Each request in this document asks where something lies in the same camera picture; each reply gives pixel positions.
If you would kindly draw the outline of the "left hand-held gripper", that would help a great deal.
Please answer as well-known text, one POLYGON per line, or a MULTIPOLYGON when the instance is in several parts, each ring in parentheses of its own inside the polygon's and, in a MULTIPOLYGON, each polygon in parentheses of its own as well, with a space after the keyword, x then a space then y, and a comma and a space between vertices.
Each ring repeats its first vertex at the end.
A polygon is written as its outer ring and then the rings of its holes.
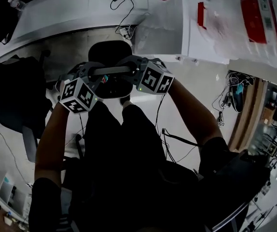
POLYGON ((95 91, 105 80, 105 77, 93 77, 93 71, 104 67, 99 62, 82 62, 61 75, 59 79, 64 81, 64 88, 59 102, 74 114, 91 111, 99 99, 95 91))

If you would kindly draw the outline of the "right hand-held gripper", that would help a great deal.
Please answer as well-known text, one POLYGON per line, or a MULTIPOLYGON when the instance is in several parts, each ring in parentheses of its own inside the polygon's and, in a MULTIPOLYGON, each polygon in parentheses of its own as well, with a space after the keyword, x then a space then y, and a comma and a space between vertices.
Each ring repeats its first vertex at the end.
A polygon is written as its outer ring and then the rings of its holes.
MULTIPOLYGON (((141 64, 141 57, 128 56, 120 60, 116 66, 127 66, 131 69, 139 68, 141 64)), ((154 95, 164 95, 168 92, 174 75, 166 68, 165 64, 159 59, 148 59, 147 64, 141 65, 142 71, 145 67, 142 77, 125 76, 125 80, 130 84, 136 86, 140 92, 154 95)))

